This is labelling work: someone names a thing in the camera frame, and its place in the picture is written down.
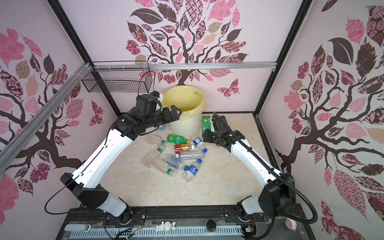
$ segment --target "tree mural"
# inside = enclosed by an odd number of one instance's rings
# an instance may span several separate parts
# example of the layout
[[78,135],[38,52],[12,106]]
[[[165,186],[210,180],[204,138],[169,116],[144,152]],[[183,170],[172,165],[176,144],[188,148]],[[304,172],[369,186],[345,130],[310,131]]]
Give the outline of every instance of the tree mural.
[[[132,12],[146,24],[135,24],[128,21],[129,31],[134,40],[127,41],[126,49],[136,56],[139,61],[147,60],[153,64],[167,63],[231,63],[242,62],[247,54],[237,53],[246,42],[235,42],[242,29],[234,29],[239,24],[240,12],[235,6],[235,0],[185,0],[185,11],[181,11],[183,0],[135,0],[143,7]],[[203,1],[210,8],[207,20],[202,19],[205,7]],[[206,27],[206,22],[216,19]],[[173,70],[157,72],[159,82],[164,80],[168,84],[177,82],[185,85],[186,80],[200,81],[201,76],[208,81],[213,77],[220,78],[231,73],[229,69],[212,69],[206,73],[204,70]],[[227,88],[230,96],[235,93]]]
[[[24,56],[21,53],[25,48],[23,44],[17,42],[18,34],[15,30],[9,28],[7,33],[8,36],[0,33],[0,57],[6,67],[11,60],[23,59]],[[0,116],[9,120],[0,121],[0,135],[9,134],[9,132],[11,134],[8,140],[0,137],[0,142],[5,145],[27,124],[28,115],[33,117],[40,107],[47,103],[49,92],[52,91],[52,94],[57,92],[54,85],[64,84],[68,78],[65,64],[55,70],[49,54],[43,58],[40,48],[32,40],[26,37],[23,37],[23,40],[30,48],[31,55],[16,65],[15,72],[18,78],[0,67],[0,77],[5,86],[3,93],[0,93]],[[43,84],[43,91],[38,91],[38,81]],[[77,84],[36,133],[38,141],[17,155],[16,159],[23,159],[23,162],[6,168],[6,170],[14,167],[19,168],[14,179],[18,179],[17,184],[22,191],[33,195],[33,183],[47,179],[52,163],[55,168],[78,168],[82,164],[79,159],[60,156],[58,152],[58,146],[65,146],[63,139],[70,137],[64,128],[76,127],[80,123],[76,120],[83,108],[83,99],[76,99],[79,93],[80,84]]]
[[[371,149],[367,145],[371,141],[384,143],[384,129],[377,126],[384,124],[384,107],[372,109],[373,104],[376,106],[384,101],[384,89],[381,89],[383,71],[372,71],[377,62],[376,69],[384,70],[380,68],[384,65],[384,54],[377,61],[375,51],[376,44],[378,48],[383,46],[384,7],[366,8],[369,20],[365,38],[364,25],[360,20],[348,19],[347,23],[348,38],[355,42],[353,44],[359,44],[357,53],[349,40],[333,38],[329,40],[333,45],[333,54],[326,53],[321,45],[314,54],[311,66],[308,62],[299,66],[299,79],[292,83],[292,91],[284,97],[284,102],[292,110],[288,118],[293,122],[295,140],[289,155],[277,149],[276,152],[283,160],[282,170],[286,168],[291,172],[291,164],[295,162],[298,151],[308,145],[308,154],[314,154],[315,164],[324,159],[324,179],[328,186],[333,175],[333,182],[347,203],[367,218],[364,199],[367,196],[371,207],[384,220],[384,195],[372,192],[384,191],[382,184],[372,178],[382,174],[384,166],[370,163],[369,158],[359,160],[354,155],[366,152],[384,157],[382,149]],[[333,67],[334,60],[340,66],[337,69]],[[348,144],[348,147],[339,147],[339,144]],[[332,160],[336,169],[329,164]],[[366,176],[351,177],[340,170],[341,166],[352,174]],[[324,229],[328,232],[327,224],[334,222],[324,221]]]

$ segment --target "black knob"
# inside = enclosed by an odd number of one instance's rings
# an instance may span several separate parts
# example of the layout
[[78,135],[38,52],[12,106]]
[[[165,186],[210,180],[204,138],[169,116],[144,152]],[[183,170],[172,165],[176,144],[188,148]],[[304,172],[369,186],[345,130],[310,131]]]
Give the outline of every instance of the black knob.
[[216,223],[213,220],[208,220],[205,226],[207,227],[207,230],[209,232],[213,232],[216,230]]

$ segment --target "blue bottle label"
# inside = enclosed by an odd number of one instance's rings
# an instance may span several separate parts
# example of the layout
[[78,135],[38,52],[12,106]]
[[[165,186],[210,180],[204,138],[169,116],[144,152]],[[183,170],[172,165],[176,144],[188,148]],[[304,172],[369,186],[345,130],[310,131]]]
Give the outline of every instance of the blue bottle label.
[[188,168],[188,171],[190,171],[191,173],[193,173],[193,175],[196,175],[197,173],[197,168],[193,165],[191,165],[189,168]]
[[195,140],[193,140],[193,143],[197,146],[197,144],[201,142],[201,139],[199,137],[195,138]]

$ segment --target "butterfly decal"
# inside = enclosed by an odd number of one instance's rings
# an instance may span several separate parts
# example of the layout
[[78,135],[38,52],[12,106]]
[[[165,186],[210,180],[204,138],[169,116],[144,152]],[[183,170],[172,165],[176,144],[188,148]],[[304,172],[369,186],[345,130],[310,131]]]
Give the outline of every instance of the butterfly decal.
[[238,80],[239,79],[234,80],[229,88],[218,88],[217,90],[224,93],[224,96],[229,99],[232,93],[239,93],[239,88],[237,87],[237,85],[239,85]]
[[97,106],[97,104],[93,100],[92,100],[92,108],[93,108],[93,111],[95,112],[95,115],[91,118],[91,121],[89,122],[90,126],[95,125],[96,123],[97,124],[102,123],[103,119],[101,115],[103,114],[103,111],[105,111],[101,107]]

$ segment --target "black cable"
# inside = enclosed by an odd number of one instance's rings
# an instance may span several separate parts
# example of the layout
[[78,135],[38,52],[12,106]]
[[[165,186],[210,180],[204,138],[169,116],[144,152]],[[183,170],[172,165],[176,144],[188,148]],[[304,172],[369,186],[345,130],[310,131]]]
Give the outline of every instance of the black cable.
[[277,178],[279,181],[284,183],[287,187],[292,189],[308,205],[308,207],[310,208],[310,210],[312,212],[312,218],[311,219],[301,219],[301,218],[298,218],[298,217],[295,217],[295,216],[291,216],[291,215],[289,215],[287,213],[284,213],[284,212],[281,212],[280,215],[282,215],[284,217],[288,217],[288,218],[290,218],[292,220],[295,220],[295,221],[298,221],[298,222],[302,222],[302,223],[309,223],[309,224],[315,223],[317,221],[317,219],[318,219],[317,211],[314,208],[314,206],[312,205],[312,203],[308,200],[308,198],[306,198],[294,186],[289,184],[284,178],[282,178],[280,175],[275,173],[267,165],[267,163],[265,163],[250,147],[248,147],[243,141],[241,141],[241,139],[238,138],[238,136],[232,131],[232,129],[223,120],[221,120],[221,118],[219,118],[219,116],[216,114],[216,112],[213,112],[213,114],[228,129],[228,131],[235,137],[235,139],[263,165],[263,167],[265,167],[275,178]]

